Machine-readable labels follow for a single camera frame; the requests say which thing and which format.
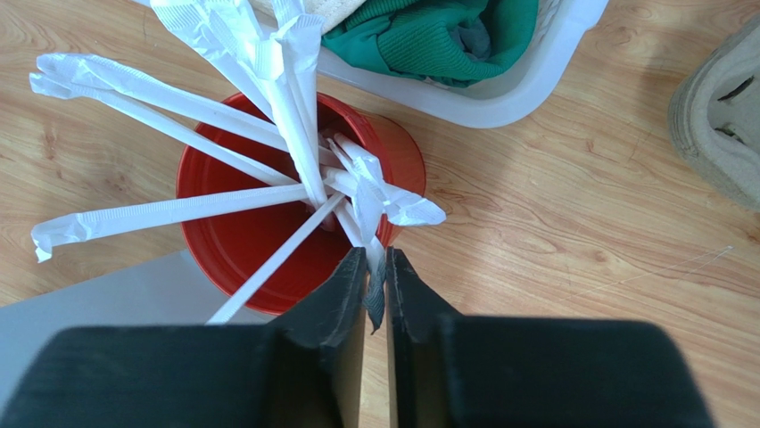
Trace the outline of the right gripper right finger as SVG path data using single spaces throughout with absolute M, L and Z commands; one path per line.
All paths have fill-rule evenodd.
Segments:
M 386 250 L 385 296 L 391 426 L 450 427 L 440 323 L 460 313 L 394 247 Z

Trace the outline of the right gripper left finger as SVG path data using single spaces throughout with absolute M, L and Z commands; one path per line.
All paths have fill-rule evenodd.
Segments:
M 349 250 L 317 289 L 274 321 L 268 427 L 359 424 L 367 256 Z

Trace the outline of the white straw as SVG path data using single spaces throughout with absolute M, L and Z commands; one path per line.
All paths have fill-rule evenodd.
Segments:
M 327 142 L 343 166 L 322 168 L 323 182 L 349 199 L 339 204 L 336 214 L 351 244 L 366 251 L 369 282 L 363 305 L 377 331 L 385 310 L 385 249 L 376 237 L 385 201 L 381 164 L 342 133 L 333 134 Z

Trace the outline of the white paper bag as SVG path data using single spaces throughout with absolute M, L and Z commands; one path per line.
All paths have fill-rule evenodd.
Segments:
M 89 325 L 197 325 L 227 295 L 188 251 L 99 276 L 1 309 L 1 402 L 61 330 Z

